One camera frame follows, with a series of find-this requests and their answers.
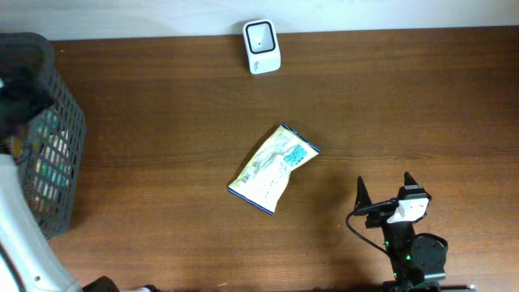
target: laundry basket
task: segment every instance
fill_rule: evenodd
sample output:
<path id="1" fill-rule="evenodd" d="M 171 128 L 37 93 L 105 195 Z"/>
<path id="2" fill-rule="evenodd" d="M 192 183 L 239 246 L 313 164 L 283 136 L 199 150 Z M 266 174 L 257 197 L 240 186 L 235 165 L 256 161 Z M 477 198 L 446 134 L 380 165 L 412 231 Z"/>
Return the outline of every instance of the laundry basket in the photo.
<path id="1" fill-rule="evenodd" d="M 68 87 L 54 68 L 51 44 L 35 33 L 0 34 L 1 71 L 30 69 L 34 82 L 53 104 L 13 143 L 24 196 L 47 239 L 65 233 L 71 223 L 87 125 Z"/>

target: white plastic package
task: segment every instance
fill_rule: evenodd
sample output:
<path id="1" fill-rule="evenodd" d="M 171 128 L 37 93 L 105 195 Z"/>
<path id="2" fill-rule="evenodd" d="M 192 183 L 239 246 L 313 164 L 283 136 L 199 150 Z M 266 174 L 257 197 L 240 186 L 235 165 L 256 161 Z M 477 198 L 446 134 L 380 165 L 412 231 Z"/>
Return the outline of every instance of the white plastic package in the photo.
<path id="1" fill-rule="evenodd" d="M 283 122 L 228 190 L 272 216 L 290 173 L 319 153 L 319 148 Z"/>

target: brown wooden tabletop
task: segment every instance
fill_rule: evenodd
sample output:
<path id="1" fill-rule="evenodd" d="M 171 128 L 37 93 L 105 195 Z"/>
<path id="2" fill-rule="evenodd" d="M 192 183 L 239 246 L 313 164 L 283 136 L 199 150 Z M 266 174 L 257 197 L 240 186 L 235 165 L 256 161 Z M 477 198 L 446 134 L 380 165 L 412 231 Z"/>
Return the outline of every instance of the brown wooden tabletop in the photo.
<path id="1" fill-rule="evenodd" d="M 449 242 L 445 285 L 519 286 L 519 28 L 278 36 L 253 76 L 241 36 L 54 42 L 88 134 L 71 230 L 82 285 L 311 290 L 381 284 L 388 258 L 345 227 L 409 171 L 433 197 L 417 232 Z M 281 122 L 322 148 L 270 217 L 226 186 Z M 381 230 L 353 226 L 376 243 Z"/>

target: plastic basket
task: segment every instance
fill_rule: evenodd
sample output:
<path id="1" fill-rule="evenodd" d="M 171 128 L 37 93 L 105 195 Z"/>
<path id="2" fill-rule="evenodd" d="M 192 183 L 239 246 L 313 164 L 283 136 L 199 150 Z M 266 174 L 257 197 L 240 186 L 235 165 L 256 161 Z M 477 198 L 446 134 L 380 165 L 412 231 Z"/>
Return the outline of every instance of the plastic basket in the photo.
<path id="1" fill-rule="evenodd" d="M 35 33 L 0 34 L 2 71 L 27 67 L 54 104 L 35 117 L 25 137 L 19 179 L 25 199 L 47 239 L 65 233 L 83 153 L 87 125 L 68 87 L 54 68 L 51 44 Z"/>

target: white wall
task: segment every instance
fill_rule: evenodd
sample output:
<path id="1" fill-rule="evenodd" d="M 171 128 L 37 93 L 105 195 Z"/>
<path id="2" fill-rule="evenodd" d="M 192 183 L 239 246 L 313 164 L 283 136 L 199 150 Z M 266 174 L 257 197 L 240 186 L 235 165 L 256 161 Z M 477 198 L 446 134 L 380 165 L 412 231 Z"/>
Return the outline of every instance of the white wall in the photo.
<path id="1" fill-rule="evenodd" d="M 519 24 L 519 0 L 0 0 L 0 32 L 51 40 Z"/>

